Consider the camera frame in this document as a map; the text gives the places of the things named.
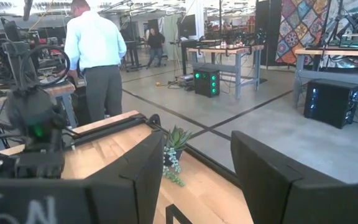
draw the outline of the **wooden table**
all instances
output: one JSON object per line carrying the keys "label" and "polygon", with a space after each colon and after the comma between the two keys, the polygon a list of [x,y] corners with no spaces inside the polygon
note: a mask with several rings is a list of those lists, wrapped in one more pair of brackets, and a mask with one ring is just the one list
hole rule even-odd
{"label": "wooden table", "polygon": [[[74,131],[80,133],[137,113],[131,111],[76,128]],[[75,151],[66,153],[62,177],[64,179],[88,177],[132,149],[145,139],[151,130],[146,124],[141,124],[78,146]],[[1,153],[15,154],[22,149],[23,146],[17,146]],[[154,223],[165,223],[165,209],[170,205],[176,206],[194,224],[253,223],[240,189],[186,152],[183,153],[180,164],[182,168],[180,177],[186,185],[180,187],[165,178],[162,179]]]}
{"label": "wooden table", "polygon": [[[304,70],[305,65],[305,56],[306,55],[321,55],[323,50],[306,50],[298,49],[295,50],[297,54],[296,58],[296,71],[295,71],[295,81],[293,84],[293,106],[296,108],[299,102],[299,96],[302,93],[302,79],[317,79],[323,78],[327,80],[335,80],[340,82],[354,83],[358,84],[358,75],[357,74],[347,74],[347,73],[333,73],[333,72],[316,72]],[[358,50],[346,50],[339,47],[328,47],[324,51],[324,55],[343,55],[343,56],[356,56],[358,57]]]}
{"label": "wooden table", "polygon": [[[65,107],[68,116],[68,121],[70,122],[70,126],[75,128],[76,122],[74,117],[74,111],[70,101],[70,95],[75,91],[74,85],[72,85],[71,83],[67,83],[66,85],[59,85],[55,87],[46,88],[45,91],[48,92],[54,98],[62,99],[62,103]],[[0,97],[0,110],[2,109],[1,107],[4,104],[5,99],[6,99],[5,96]],[[4,149],[2,141],[0,141],[0,149]]]}
{"label": "wooden table", "polygon": [[[256,45],[253,47],[221,47],[221,46],[212,46],[212,47],[203,47],[203,48],[189,48],[188,51],[191,52],[192,56],[192,65],[193,68],[210,68],[216,69],[221,72],[229,72],[235,74],[235,88],[236,88],[236,99],[240,98],[241,87],[245,85],[255,84],[255,90],[259,89],[260,83],[260,52],[263,50],[263,45]],[[211,63],[201,63],[198,62],[197,54],[198,53],[210,53],[211,54]],[[248,82],[241,82],[241,58],[244,54],[254,54],[254,78]],[[215,54],[235,54],[236,55],[236,64],[233,65],[217,65],[215,64]]]}

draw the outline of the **gray floor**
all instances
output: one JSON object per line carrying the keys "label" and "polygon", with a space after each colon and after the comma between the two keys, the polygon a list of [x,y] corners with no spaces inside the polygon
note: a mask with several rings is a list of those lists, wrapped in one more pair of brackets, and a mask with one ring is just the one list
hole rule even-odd
{"label": "gray floor", "polygon": [[[139,58],[147,63],[146,54],[141,52]],[[224,57],[223,62],[234,63],[234,58]],[[245,62],[242,75],[252,75],[251,69],[250,62]],[[166,129],[178,125],[197,133],[212,127],[189,143],[231,170],[228,139],[231,131],[239,130],[334,178],[358,182],[358,124],[336,129],[304,118],[302,107],[298,111],[291,107],[291,72],[262,70],[262,78],[268,81],[257,92],[252,86],[244,87],[240,100],[234,98],[234,85],[229,88],[224,82],[221,89],[226,93],[212,99],[193,91],[155,86],[173,81],[179,73],[174,62],[161,68],[122,72],[124,111],[137,110],[147,116],[157,113]]]}

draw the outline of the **gray trousers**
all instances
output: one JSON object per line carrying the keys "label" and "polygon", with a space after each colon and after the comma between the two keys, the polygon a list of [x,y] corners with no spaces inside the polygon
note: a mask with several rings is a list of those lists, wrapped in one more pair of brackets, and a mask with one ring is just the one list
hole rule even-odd
{"label": "gray trousers", "polygon": [[104,119],[104,112],[122,114],[122,80],[117,65],[85,69],[86,103],[91,121]]}

